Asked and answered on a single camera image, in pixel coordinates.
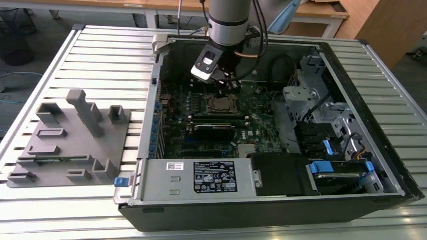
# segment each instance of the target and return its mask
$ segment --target aluminum slotted table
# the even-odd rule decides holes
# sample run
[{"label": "aluminum slotted table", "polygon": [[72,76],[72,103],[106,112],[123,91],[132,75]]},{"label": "aluminum slotted table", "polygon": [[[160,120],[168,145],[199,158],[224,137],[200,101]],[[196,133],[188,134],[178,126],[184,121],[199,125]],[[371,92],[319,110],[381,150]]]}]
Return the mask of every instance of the aluminum slotted table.
[{"label": "aluminum slotted table", "polygon": [[[152,38],[174,30],[86,26],[74,30],[0,144],[0,239],[423,239],[427,199],[383,210],[349,223],[143,233],[118,211],[115,186],[11,189],[8,175],[38,125],[40,103],[66,101],[84,89],[98,107],[132,110],[122,173],[135,171],[152,75]],[[271,36],[327,42],[382,125],[403,162],[427,194],[427,117],[369,45],[357,40]],[[131,188],[120,191],[128,197]]]}]

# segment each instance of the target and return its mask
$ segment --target black wastebasket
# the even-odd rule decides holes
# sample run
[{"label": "black wastebasket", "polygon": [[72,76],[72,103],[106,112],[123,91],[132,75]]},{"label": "black wastebasket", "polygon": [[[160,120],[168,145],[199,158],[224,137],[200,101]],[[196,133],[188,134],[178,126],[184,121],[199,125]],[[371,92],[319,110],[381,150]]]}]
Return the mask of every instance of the black wastebasket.
[{"label": "black wastebasket", "polygon": [[0,18],[14,33],[23,36],[36,33],[38,29],[28,9],[2,7]]},{"label": "black wastebasket", "polygon": [[4,22],[0,22],[0,59],[10,66],[23,66],[35,58],[26,37],[14,32]]}]

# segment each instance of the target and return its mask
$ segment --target workbench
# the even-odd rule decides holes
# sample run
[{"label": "workbench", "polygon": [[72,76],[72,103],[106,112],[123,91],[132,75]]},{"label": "workbench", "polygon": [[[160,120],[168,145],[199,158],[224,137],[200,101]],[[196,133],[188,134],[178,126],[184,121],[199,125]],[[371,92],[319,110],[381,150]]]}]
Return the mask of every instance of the workbench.
[{"label": "workbench", "polygon": [[[206,3],[206,10],[210,11],[210,1]],[[178,15],[179,0],[0,0],[0,7],[144,14],[148,28],[158,29],[159,15]],[[200,1],[184,0],[180,14],[182,16],[203,17]],[[301,5],[293,22],[327,25],[323,38],[334,38],[343,21],[349,19],[349,17],[347,12],[335,11],[329,3],[319,4],[307,2]]]},{"label": "workbench", "polygon": [[[132,111],[120,174],[135,171],[147,94],[152,79],[152,40],[174,30],[86,26],[74,30],[0,144],[0,235],[6,239],[425,239],[427,198],[349,222],[208,231],[143,233],[118,210],[114,197],[131,188],[114,185],[11,189],[8,175],[30,142],[42,103],[71,108],[70,89],[83,89],[99,109]],[[357,40],[270,36],[274,40],[330,44],[382,129],[427,194],[427,116],[369,45]]]}]

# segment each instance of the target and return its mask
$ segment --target power supply label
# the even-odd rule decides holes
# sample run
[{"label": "power supply label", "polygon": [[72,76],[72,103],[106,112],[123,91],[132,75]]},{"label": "power supply label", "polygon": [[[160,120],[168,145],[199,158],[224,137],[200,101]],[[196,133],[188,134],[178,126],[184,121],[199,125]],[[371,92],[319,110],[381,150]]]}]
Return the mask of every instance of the power supply label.
[{"label": "power supply label", "polygon": [[236,168],[234,161],[194,163],[194,191],[198,194],[238,192]]}]

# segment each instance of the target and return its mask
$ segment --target barcode sticker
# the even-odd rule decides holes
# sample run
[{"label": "barcode sticker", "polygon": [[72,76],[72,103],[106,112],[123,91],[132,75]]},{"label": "barcode sticker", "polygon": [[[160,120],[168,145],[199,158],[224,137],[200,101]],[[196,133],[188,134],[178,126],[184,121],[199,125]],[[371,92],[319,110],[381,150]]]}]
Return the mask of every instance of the barcode sticker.
[{"label": "barcode sticker", "polygon": [[142,4],[123,4],[126,7],[132,7],[132,8],[142,8]]},{"label": "barcode sticker", "polygon": [[166,170],[167,171],[184,171],[184,163],[183,162],[168,162]]},{"label": "barcode sticker", "polygon": [[334,19],[345,19],[347,17],[346,16],[339,16],[339,15],[333,15],[331,18],[334,18]]}]

